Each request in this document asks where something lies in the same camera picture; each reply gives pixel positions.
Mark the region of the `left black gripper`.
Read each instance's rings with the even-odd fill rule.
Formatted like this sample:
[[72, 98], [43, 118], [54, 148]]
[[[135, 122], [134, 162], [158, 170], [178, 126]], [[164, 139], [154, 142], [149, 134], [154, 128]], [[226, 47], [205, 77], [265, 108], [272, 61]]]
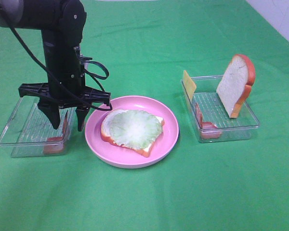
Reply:
[[[88, 74], [101, 88], [100, 90], [87, 87], [85, 85], [85, 74]], [[91, 72], [68, 73], [55, 77], [53, 73], [48, 73], [48, 82], [45, 83], [23, 83], [19, 88], [20, 97], [34, 96], [39, 98], [38, 109], [41, 110], [54, 129], [60, 125], [59, 109], [76, 108], [78, 121], [78, 131], [84, 128], [85, 118], [90, 108], [100, 110], [100, 107], [92, 103], [103, 103], [107, 110], [111, 109], [110, 93], [106, 92], [97, 79], [107, 79], [108, 72], [104, 76]]]

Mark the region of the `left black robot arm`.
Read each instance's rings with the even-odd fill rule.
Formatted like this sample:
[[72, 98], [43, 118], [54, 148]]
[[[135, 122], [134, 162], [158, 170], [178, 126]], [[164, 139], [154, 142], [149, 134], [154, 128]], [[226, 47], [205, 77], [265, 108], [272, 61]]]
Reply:
[[[80, 52], [86, 12], [79, 0], [0, 0], [0, 26], [41, 31], [45, 63], [40, 67], [47, 73], [45, 83], [22, 84], [21, 97], [39, 98], [38, 108], [46, 115], [53, 128], [60, 125], [60, 109], [75, 108], [78, 130], [82, 131], [85, 118], [95, 103], [105, 104], [110, 111], [110, 93], [103, 87], [86, 86], [85, 77], [95, 82], [108, 78], [107, 68], [85, 57]], [[87, 64], [99, 66], [104, 75], [90, 73]]]

